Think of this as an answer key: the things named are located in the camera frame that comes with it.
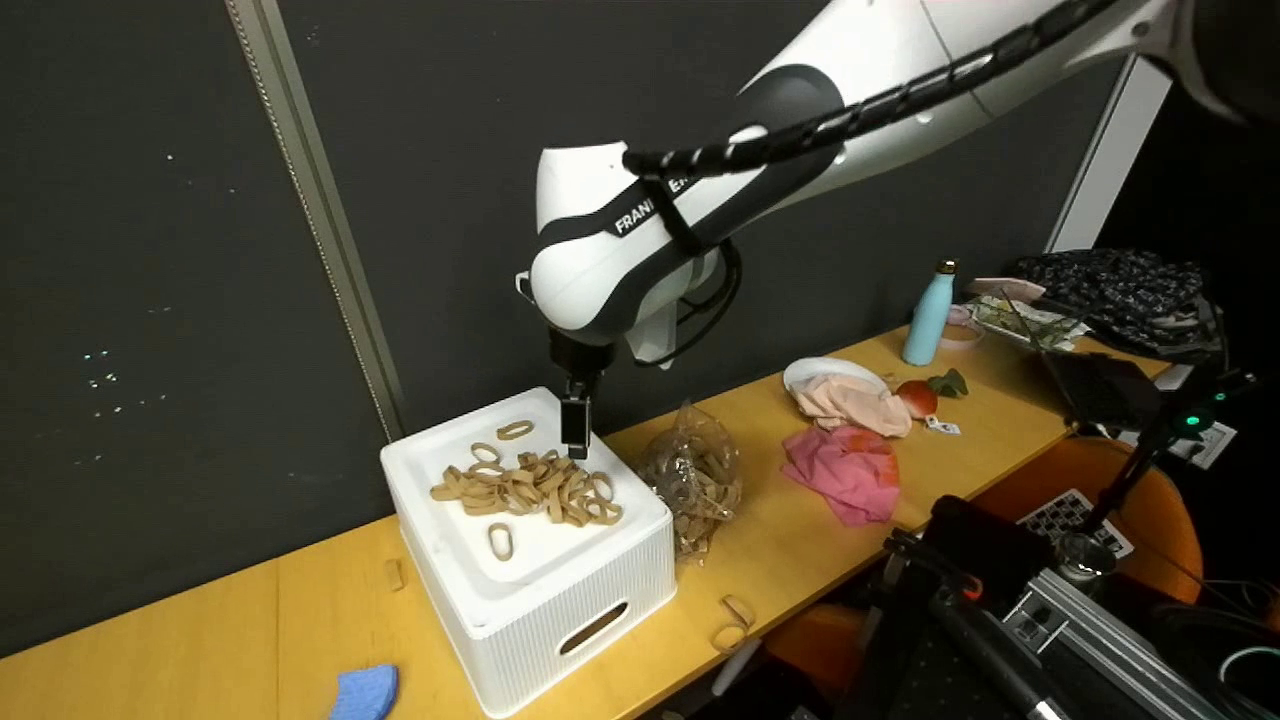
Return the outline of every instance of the wooden tabletop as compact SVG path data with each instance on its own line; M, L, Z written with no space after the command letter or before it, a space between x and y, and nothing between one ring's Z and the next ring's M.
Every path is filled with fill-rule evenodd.
M1063 416L1023 347L979 334L974 347L944 347L933 366L907 366L902 340L889 331L832 355L889 384L959 366L967 395L942 403L959 434L918 427L891 438L905 483L897 525L920 526L933 498L977 496L1063 434ZM779 375L695 409L744 450L742 515L717 533L706 558L677 567L674 605L522 714L642 714L724 661L728 594L753 612L762 635L880 556L889 525L846 526L818 493L784 479L779 444L810 419ZM674 416L656 416L609 444L638 462L669 422ZM481 714L397 515L4 655L0 714L315 720L330 714L340 672L363 662L402 669L397 720Z

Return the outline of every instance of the blue bottle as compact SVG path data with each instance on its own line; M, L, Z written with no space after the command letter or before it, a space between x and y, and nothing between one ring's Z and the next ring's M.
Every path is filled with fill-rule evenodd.
M907 345L905 345L905 359L907 364L933 364L937 359L937 345L944 340L953 298L957 298L957 260L950 257L950 260L937 264L923 296L918 298L912 331L907 331Z

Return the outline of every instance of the metal frame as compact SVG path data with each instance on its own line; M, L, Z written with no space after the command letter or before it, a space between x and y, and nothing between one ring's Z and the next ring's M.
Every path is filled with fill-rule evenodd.
M293 187L303 205L330 288L335 296L340 318L347 328L361 375L377 403L385 434L406 434L406 392L402 372L391 364L391 347L385 340L385 325L377 316L369 275L361 264L361 248L334 180L334 163L320 141L320 125L312 114L312 101L303 77L295 69L289 28L276 0L229 0L229 15L237 22L250 72L267 108L282 155L289 163Z
M1126 618L1103 612L1093 594L1086 594L1057 571L1034 577L1029 594L1004 617L1004 627L1035 655L1053 645L1069 645L1153 714L1224 714L1178 669L1162 661L1153 638L1133 630Z
M1158 64L1127 56L1045 253L1076 253L1099 239L1170 86L1173 81Z

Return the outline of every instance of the gray wall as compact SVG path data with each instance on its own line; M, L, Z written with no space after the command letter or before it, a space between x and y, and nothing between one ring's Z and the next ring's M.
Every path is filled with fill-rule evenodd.
M545 141L679 143L813 15L769 0L289 0L424 427L560 384L516 298ZM385 444L215 0L0 15L0 650L385 515ZM1111 69L742 237L744 290L601 427L907 316L933 257L1042 253Z

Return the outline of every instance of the pink fabric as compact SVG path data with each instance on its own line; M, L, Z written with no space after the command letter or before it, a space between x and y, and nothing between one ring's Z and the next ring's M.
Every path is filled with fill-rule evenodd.
M902 479L885 434L846 422L810 427L784 438L790 475L827 498L842 525L891 518Z

